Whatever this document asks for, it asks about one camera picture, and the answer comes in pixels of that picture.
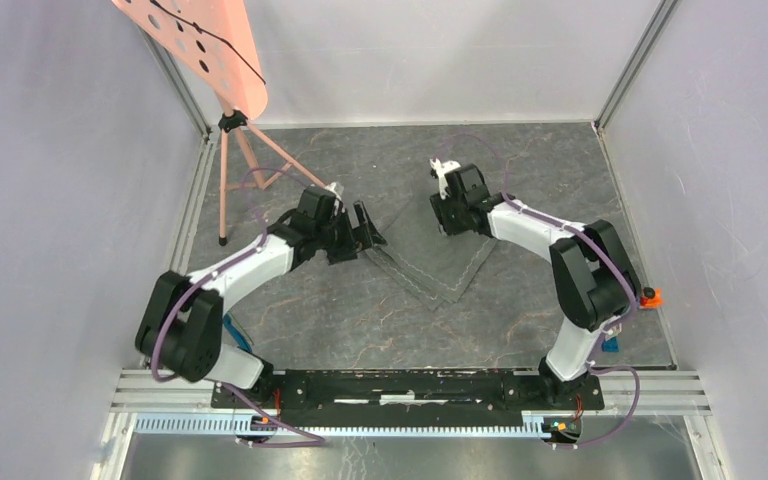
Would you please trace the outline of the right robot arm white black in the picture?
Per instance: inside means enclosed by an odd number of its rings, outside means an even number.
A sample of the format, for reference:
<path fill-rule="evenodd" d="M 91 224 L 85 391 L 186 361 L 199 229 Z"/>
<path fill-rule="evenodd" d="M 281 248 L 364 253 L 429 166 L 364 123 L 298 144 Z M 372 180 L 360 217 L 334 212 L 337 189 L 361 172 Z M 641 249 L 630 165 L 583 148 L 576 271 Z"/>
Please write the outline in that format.
<path fill-rule="evenodd" d="M 510 242 L 550 264 L 564 319 L 538 366 L 537 392 L 551 408 L 566 406 L 583 386 L 597 344 L 640 303 L 639 277 L 615 227 L 605 220 L 559 219 L 493 194 L 474 164 L 429 164 L 438 183 L 430 203 L 444 234 L 474 232 Z"/>

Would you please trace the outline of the grey cloth napkin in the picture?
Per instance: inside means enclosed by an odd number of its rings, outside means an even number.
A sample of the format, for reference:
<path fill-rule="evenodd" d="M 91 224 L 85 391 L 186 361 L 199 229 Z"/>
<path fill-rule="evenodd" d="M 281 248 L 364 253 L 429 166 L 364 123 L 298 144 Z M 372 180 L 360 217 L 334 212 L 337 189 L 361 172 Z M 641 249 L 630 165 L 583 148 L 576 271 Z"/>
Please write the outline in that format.
<path fill-rule="evenodd" d="M 411 197 L 383 237 L 386 244 L 368 258 L 431 311 L 460 300 L 496 245 L 471 231 L 442 233 L 427 194 Z"/>

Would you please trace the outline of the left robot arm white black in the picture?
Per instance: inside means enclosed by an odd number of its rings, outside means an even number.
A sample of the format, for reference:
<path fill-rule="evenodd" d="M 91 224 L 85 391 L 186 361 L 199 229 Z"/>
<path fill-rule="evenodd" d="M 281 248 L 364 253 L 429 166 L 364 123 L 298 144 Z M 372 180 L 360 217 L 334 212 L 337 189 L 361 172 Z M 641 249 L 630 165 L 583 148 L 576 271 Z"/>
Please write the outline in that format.
<path fill-rule="evenodd" d="M 273 397 L 274 381 L 265 374 L 265 360 L 224 343 L 226 314 L 256 289 L 319 252 L 334 265 L 385 243 L 363 202 L 347 207 L 334 190 L 310 186 L 296 207 L 242 250 L 190 274 L 167 271 L 160 275 L 135 347 L 148 358 L 158 382 L 230 384 L 248 406 L 262 407 Z"/>

